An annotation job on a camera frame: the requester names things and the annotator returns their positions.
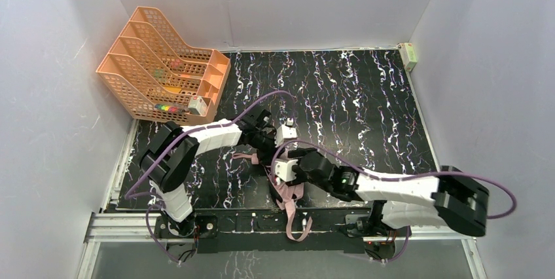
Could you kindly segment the pink and black folding umbrella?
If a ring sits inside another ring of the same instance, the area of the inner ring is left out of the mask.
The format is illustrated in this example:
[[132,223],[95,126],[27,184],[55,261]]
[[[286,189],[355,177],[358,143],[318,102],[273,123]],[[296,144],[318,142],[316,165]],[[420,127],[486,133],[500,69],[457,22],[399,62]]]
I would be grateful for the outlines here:
[[272,174],[272,170],[275,166],[263,166],[266,176],[268,177],[268,182],[270,185],[270,191],[275,193],[275,202],[280,208],[280,210],[285,211],[287,214],[287,224],[285,228],[285,233],[289,240],[295,242],[302,242],[310,233],[313,220],[311,217],[303,220],[303,231],[302,234],[295,238],[292,234],[293,222],[296,215],[296,201],[304,196],[304,184],[301,183],[295,186],[288,186],[285,181],[277,175]]

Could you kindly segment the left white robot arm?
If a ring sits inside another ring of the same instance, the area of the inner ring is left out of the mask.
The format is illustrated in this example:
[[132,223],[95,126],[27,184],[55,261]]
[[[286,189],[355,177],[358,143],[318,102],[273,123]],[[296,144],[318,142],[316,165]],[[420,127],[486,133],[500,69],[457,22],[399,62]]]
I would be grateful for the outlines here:
[[248,145],[256,150],[254,164],[269,166],[277,151],[272,114],[256,106],[237,121],[221,119],[197,126],[164,124],[162,133],[147,147],[140,167],[154,183],[163,211],[176,223],[193,212],[185,181],[196,157],[223,147]]

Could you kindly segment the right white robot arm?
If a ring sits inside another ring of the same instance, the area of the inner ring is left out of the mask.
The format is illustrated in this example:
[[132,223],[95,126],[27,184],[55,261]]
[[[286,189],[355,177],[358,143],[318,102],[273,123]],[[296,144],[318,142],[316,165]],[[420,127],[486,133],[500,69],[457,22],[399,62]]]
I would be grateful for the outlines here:
[[373,202],[373,220],[388,229],[434,226],[473,237],[486,234],[489,190],[466,176],[410,176],[339,166],[315,149],[289,153],[272,170],[290,186],[308,182],[344,202]]

